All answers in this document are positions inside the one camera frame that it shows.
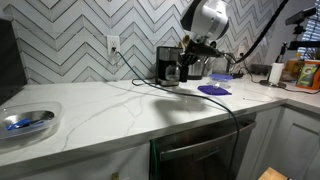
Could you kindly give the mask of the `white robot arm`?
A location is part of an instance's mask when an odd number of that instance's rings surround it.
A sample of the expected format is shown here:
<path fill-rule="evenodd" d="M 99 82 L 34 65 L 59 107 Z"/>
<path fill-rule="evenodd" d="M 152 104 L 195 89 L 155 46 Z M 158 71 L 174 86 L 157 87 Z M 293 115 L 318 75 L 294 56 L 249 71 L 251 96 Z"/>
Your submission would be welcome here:
<path fill-rule="evenodd" d="M 181 54 L 180 82 L 186 82 L 189 66 L 200 56 L 219 57 L 222 52 L 208 46 L 208 39 L 218 40 L 228 30 L 227 3 L 223 0 L 193 0 L 184 9 L 180 24 L 184 30 L 194 33 L 197 40 L 191 39 Z"/>

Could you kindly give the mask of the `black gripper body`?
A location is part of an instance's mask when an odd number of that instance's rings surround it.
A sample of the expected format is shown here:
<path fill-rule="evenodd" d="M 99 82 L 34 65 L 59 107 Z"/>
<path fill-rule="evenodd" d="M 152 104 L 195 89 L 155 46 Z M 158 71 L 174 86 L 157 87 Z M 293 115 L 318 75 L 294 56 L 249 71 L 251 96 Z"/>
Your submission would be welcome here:
<path fill-rule="evenodd" d="M 215 58 L 223 56 L 223 53 L 216 48 L 215 41 L 212 41 L 210 45 L 206 45 L 190 40 L 185 49 L 185 54 Z"/>

